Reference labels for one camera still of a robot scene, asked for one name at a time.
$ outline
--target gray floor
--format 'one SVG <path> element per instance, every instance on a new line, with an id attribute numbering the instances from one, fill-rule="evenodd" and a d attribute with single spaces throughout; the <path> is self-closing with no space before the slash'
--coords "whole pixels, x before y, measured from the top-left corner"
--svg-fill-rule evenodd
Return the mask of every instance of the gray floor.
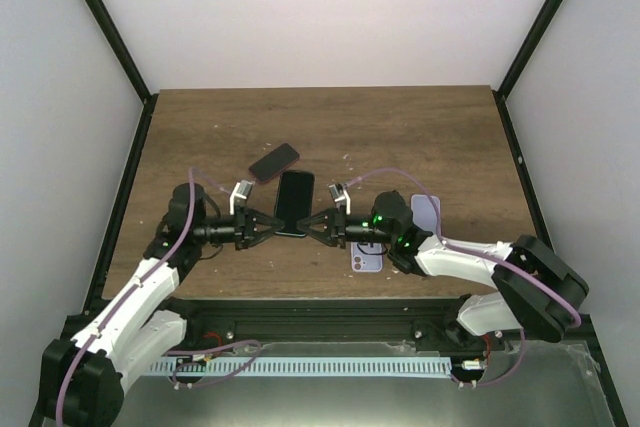
<path id="1" fill-rule="evenodd" d="M 582 346 L 528 345 L 517 374 L 475 391 L 459 391 L 447 380 L 240 378 L 176 392 L 166 379 L 143 378 L 129 392 L 115 425 L 613 425 Z"/>

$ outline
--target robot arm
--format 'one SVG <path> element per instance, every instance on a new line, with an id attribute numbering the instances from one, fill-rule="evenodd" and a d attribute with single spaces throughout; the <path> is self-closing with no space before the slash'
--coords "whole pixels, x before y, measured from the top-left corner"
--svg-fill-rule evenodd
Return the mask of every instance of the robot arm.
<path id="1" fill-rule="evenodd" d="M 463 342 L 469 334 L 524 329 L 541 340 L 559 342 L 575 324 L 576 309 L 589 288 L 535 237 L 496 244 L 450 240 L 417 227 L 397 191 L 378 195 L 369 214 L 354 215 L 346 188 L 336 184 L 329 190 L 336 207 L 298 223 L 309 236 L 341 248 L 346 242 L 388 244 L 388 258 L 405 274 L 457 277 L 498 291 L 461 298 L 455 320 L 444 326 L 448 337 Z"/>
<path id="2" fill-rule="evenodd" d="M 153 362 L 189 334 L 181 301 L 164 301 L 200 260 L 202 246 L 233 243 L 236 250 L 247 249 L 283 227 L 281 221 L 246 207 L 252 187 L 250 182 L 239 182 L 230 197 L 230 214 L 208 217 L 205 202 L 211 201 L 196 184 L 188 234 L 173 255 L 158 265 L 177 243 L 188 217 L 189 184 L 176 187 L 156 237 L 123 289 L 71 340 L 54 340 L 45 350 L 40 412 L 55 418 L 63 378 L 85 346 L 86 352 L 64 396 L 64 422 L 72 426 L 113 423 L 129 388 Z M 268 228 L 258 232 L 258 225 Z"/>

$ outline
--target wooden table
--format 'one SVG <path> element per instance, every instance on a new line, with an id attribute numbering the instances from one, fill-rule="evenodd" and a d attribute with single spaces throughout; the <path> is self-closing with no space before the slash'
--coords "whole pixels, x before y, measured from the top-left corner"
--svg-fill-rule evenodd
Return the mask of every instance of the wooden table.
<path id="1" fill-rule="evenodd" d="M 327 185 L 379 167 L 404 169 L 442 203 L 442 232 L 461 240 L 515 240 L 534 229 L 489 87 L 170 90 L 161 92 L 109 270 L 110 298 L 135 270 L 173 188 L 194 165 L 232 188 L 247 167 L 282 142 L 300 152 L 296 169 L 315 173 L 313 211 L 331 207 Z M 256 186 L 250 206 L 271 214 L 277 180 Z M 407 201 L 418 189 L 395 174 L 351 189 L 354 212 L 383 190 Z M 224 208 L 220 193 L 212 193 Z M 434 297 L 485 293 L 452 278 L 355 273 L 349 250 L 275 237 L 249 250 L 231 246 L 200 262 L 183 298 Z"/>

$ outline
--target white backdrop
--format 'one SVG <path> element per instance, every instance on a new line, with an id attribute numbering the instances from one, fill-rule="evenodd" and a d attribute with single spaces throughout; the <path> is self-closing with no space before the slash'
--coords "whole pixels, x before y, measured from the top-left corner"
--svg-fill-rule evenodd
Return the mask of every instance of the white backdrop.
<path id="1" fill-rule="evenodd" d="M 0 425 L 80 313 L 142 108 L 83 0 L 0 0 Z"/>
<path id="2" fill-rule="evenodd" d="M 490 84 L 544 0 L 104 0 L 160 88 Z"/>
<path id="3" fill-rule="evenodd" d="M 509 98 L 554 242 L 585 303 L 630 425 L 640 425 L 640 9 L 565 0 Z"/>

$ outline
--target dark phone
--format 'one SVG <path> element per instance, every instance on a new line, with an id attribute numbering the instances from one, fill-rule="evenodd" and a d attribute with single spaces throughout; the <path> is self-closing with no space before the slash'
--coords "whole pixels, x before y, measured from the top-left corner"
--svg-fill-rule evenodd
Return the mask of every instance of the dark phone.
<path id="1" fill-rule="evenodd" d="M 307 235 L 298 230 L 296 224 L 311 215 L 314 182 L 315 177 L 311 172 L 285 170 L 282 173 L 274 217 L 284 221 L 284 227 L 276 234 L 291 237 Z"/>
<path id="2" fill-rule="evenodd" d="M 253 174 L 259 183 L 264 184 L 269 182 L 299 158 L 300 154 L 289 144 L 285 143 L 280 147 L 276 147 L 249 167 L 249 172 Z"/>

